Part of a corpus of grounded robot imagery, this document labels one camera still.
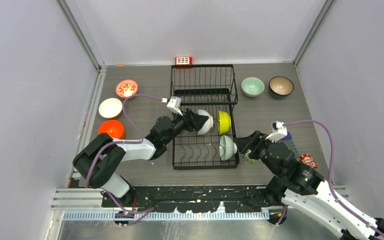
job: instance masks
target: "bowl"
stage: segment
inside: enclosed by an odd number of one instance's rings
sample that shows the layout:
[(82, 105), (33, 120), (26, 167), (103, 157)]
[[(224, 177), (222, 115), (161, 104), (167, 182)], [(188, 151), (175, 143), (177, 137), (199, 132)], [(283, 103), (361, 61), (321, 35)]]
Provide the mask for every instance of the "bowl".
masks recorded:
[(123, 104), (118, 98), (105, 99), (98, 108), (99, 115), (106, 119), (113, 119), (122, 113)]
[(226, 135), (221, 136), (218, 146), (218, 154), (220, 155), (220, 159), (222, 161), (231, 159), (233, 154), (235, 154), (237, 151), (238, 147), (230, 137)]
[(115, 87), (115, 92), (121, 98), (128, 98), (138, 92), (138, 84), (132, 79), (123, 80)]
[(108, 120), (101, 124), (98, 134), (107, 133), (113, 139), (124, 139), (126, 132), (123, 123), (117, 120)]
[(284, 99), (294, 91), (294, 84), (284, 76), (275, 76), (268, 83), (269, 94), (276, 99)]
[(227, 132), (229, 132), (229, 129), (232, 126), (231, 116), (225, 111), (218, 111), (217, 112), (217, 127), (218, 127), (218, 134), (222, 135)]
[(201, 129), (197, 132), (198, 135), (204, 135), (208, 133), (213, 128), (213, 116), (211, 116), (207, 111), (203, 109), (198, 109), (196, 111), (198, 115), (208, 116), (208, 120), (204, 123)]
[(256, 77), (248, 77), (242, 81), (240, 85), (242, 91), (248, 97), (257, 97), (264, 91), (264, 83)]

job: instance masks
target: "white plastic bracket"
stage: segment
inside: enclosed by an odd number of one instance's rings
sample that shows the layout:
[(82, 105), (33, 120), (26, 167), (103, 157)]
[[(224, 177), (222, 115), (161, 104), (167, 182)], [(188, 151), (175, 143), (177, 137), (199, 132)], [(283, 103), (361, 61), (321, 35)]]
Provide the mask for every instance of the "white plastic bracket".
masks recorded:
[(167, 108), (170, 109), (172, 113), (183, 116), (183, 113), (179, 108), (181, 102), (182, 102), (182, 99), (180, 97), (172, 96), (167, 103)]
[(125, 151), (125, 155), (121, 162), (130, 160), (149, 160), (154, 155), (156, 148), (148, 139), (139, 140), (126, 140), (126, 143), (118, 143), (117, 146), (121, 147)]
[(113, 173), (111, 178), (101, 188), (112, 193), (117, 198), (121, 198), (129, 191), (130, 186), (121, 176)]
[(271, 130), (273, 133), (268, 135), (265, 139), (270, 140), (272, 143), (275, 143), (288, 135), (288, 130), (284, 123), (281, 121), (274, 121), (271, 123)]

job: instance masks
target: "white cable tray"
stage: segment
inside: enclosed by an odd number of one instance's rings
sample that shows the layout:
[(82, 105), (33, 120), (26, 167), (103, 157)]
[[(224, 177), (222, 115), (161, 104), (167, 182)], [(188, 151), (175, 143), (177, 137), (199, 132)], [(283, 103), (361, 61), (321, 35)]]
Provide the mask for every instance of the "white cable tray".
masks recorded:
[[(64, 221), (114, 221), (119, 210), (66, 210)], [(143, 214), (135, 214), (134, 219), (140, 218)], [(211, 220), (268, 220), (269, 210), (261, 209), (261, 212), (233, 212), (225, 213), (224, 209), (215, 212), (181, 213), (174, 212), (151, 212), (142, 221), (211, 221)]]

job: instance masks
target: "white wall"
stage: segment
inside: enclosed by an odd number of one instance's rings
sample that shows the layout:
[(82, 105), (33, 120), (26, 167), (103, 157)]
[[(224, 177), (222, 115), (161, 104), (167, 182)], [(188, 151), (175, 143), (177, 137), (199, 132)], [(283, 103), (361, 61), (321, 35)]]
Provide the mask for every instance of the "white wall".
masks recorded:
[(292, 62), (325, 0), (70, 0), (106, 65)]
[(41, 240), (96, 71), (54, 0), (0, 1), (0, 240)]
[(336, 183), (384, 218), (384, 1), (336, 1), (298, 70), (312, 117), (333, 132)]

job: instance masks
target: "mint green bowl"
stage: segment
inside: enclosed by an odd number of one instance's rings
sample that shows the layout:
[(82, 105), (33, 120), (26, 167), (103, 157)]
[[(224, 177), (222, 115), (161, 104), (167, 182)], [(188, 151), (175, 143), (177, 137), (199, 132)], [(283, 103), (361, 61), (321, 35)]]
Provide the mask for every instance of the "mint green bowl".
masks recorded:
[(264, 91), (264, 83), (256, 77), (247, 77), (242, 81), (240, 85), (242, 91), (248, 97), (257, 97)]

